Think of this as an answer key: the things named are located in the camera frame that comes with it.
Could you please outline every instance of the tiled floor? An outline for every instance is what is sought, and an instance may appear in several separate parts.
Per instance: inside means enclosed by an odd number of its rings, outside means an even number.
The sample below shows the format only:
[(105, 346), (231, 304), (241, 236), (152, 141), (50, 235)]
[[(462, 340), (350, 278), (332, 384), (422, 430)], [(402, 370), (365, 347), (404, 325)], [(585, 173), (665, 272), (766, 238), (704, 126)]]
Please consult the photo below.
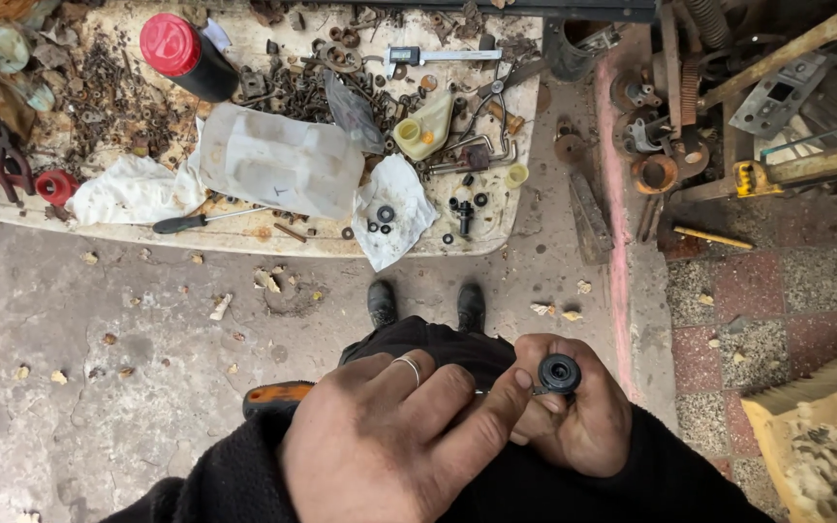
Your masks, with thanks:
[(784, 519), (739, 398), (837, 357), (837, 197), (811, 191), (675, 211), (675, 224), (755, 244), (744, 251), (660, 237), (683, 439), (752, 503)]

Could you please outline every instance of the hand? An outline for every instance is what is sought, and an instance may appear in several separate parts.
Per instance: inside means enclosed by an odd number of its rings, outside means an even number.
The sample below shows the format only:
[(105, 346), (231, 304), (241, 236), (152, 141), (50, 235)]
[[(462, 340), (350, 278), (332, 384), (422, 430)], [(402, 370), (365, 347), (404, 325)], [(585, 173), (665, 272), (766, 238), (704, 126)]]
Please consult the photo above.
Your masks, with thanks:
[(582, 373), (575, 401), (535, 396), (512, 429), (511, 440), (531, 445), (557, 465), (591, 477), (610, 477), (629, 458), (632, 405), (589, 345), (553, 334), (528, 334), (515, 343), (515, 365), (538, 380), (538, 365), (548, 354), (574, 358)]
[(505, 447), (531, 398), (528, 372), (507, 370), (452, 422), (474, 398), (471, 374), (407, 355), (421, 386), (409, 363), (376, 354), (333, 370), (299, 404), (278, 458), (302, 523), (434, 521)]

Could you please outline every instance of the silver ring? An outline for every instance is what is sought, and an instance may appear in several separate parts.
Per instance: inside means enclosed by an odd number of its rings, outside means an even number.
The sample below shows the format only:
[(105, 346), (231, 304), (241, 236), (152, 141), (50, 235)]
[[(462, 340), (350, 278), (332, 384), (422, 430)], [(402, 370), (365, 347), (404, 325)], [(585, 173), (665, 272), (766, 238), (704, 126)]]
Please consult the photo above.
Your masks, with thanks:
[(421, 373), (419, 372), (419, 363), (413, 360), (412, 356), (401, 355), (389, 364), (392, 365), (397, 361), (404, 361), (405, 363), (408, 363), (410, 367), (412, 367), (412, 370), (416, 372), (416, 388), (421, 387)]

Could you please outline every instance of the pink painted stripe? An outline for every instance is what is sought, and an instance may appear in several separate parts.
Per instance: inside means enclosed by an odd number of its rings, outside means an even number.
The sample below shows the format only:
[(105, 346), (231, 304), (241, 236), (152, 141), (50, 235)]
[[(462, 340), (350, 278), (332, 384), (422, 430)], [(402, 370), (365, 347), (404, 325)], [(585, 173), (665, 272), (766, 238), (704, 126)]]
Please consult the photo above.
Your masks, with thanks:
[(600, 135), (600, 158), (603, 173), (605, 201), (609, 209), (612, 243), (609, 254), (609, 294), (612, 301), (612, 329), (616, 344), (619, 385), (634, 403), (643, 404), (641, 393), (634, 383), (632, 367), (632, 330), (629, 320), (629, 267), (626, 245), (632, 242), (625, 218), (625, 162), (616, 153), (612, 143), (612, 127), (619, 112), (609, 101), (609, 86), (618, 71), (615, 70), (615, 54), (609, 53), (595, 67), (593, 89), (596, 97), (596, 120)]

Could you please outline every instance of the green screwdriver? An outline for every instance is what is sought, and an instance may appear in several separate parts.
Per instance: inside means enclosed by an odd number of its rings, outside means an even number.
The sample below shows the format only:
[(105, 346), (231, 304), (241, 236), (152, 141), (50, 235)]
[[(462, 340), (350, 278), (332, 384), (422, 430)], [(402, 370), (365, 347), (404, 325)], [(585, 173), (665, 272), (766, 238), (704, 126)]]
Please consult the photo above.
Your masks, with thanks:
[(185, 218), (168, 218), (167, 220), (160, 220), (154, 224), (151, 229), (158, 234), (173, 234), (193, 227), (204, 227), (208, 225), (209, 221), (219, 220), (221, 218), (228, 218), (229, 216), (237, 216), (239, 214), (248, 214), (249, 212), (257, 212), (259, 210), (267, 210), (269, 207), (249, 208), (248, 210), (239, 210), (237, 212), (229, 212), (228, 214), (219, 214), (206, 218), (204, 214), (197, 214), (195, 216), (187, 216)]

